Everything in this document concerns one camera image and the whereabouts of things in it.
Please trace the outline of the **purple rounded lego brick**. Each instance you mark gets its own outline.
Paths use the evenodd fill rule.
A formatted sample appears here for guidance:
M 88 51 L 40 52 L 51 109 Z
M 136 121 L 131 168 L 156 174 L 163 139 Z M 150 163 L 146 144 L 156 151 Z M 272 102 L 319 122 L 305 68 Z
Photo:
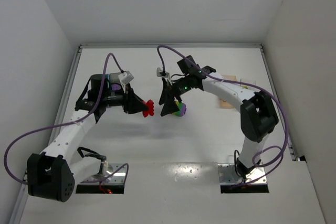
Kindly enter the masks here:
M 112 91 L 118 91 L 118 90 L 121 90 L 121 86 L 118 84 L 118 83 L 112 83 L 111 84 L 111 90 Z

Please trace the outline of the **multicolour lego tower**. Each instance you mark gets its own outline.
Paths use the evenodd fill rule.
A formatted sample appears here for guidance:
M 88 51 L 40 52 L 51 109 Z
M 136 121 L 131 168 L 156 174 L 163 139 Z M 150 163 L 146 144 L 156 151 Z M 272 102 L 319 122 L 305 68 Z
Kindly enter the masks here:
M 178 102 L 178 101 L 175 101 L 177 107 L 178 107 L 178 111 L 172 113 L 174 116 L 179 116 L 179 117 L 182 117 L 185 115 L 186 113 L 186 110 L 187 110 L 187 107 L 186 107 L 186 104 L 183 103 L 183 102 Z

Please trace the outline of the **red arch lego brick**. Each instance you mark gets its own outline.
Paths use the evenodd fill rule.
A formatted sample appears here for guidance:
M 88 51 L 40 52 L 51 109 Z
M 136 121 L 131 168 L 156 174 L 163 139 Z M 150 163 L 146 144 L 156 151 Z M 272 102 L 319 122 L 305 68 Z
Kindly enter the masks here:
M 146 106 L 146 110 L 142 111 L 142 115 L 146 118 L 148 116 L 154 116 L 154 102 L 152 100 L 143 101 Z

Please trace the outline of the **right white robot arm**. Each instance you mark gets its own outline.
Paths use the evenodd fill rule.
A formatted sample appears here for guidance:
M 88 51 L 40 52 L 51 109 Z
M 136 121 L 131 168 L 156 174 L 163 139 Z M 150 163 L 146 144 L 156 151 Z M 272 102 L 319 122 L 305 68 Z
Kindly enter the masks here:
M 156 70 L 156 75 L 163 82 L 160 115 L 178 112 L 177 103 L 182 101 L 181 95 L 192 89 L 200 89 L 228 102 L 240 113 L 240 128 L 245 138 L 235 168 L 238 176 L 246 178 L 260 164 L 259 153 L 267 136 L 279 122 L 271 97 L 263 91 L 255 92 L 228 82 L 210 66 L 200 68 L 192 56 L 177 64 L 183 77 L 175 82 L 163 68 Z

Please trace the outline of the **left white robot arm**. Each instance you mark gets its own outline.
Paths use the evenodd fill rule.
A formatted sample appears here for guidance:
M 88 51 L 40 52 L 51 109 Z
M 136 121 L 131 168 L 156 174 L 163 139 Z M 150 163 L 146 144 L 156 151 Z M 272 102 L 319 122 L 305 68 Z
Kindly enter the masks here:
M 101 185 L 109 180 L 106 156 L 81 146 L 82 140 L 108 108 L 120 106 L 126 114 L 153 116 L 154 103 L 144 101 L 121 79 L 126 73 L 92 75 L 71 120 L 40 154 L 27 160 L 27 188 L 31 196 L 65 202 L 80 183 Z

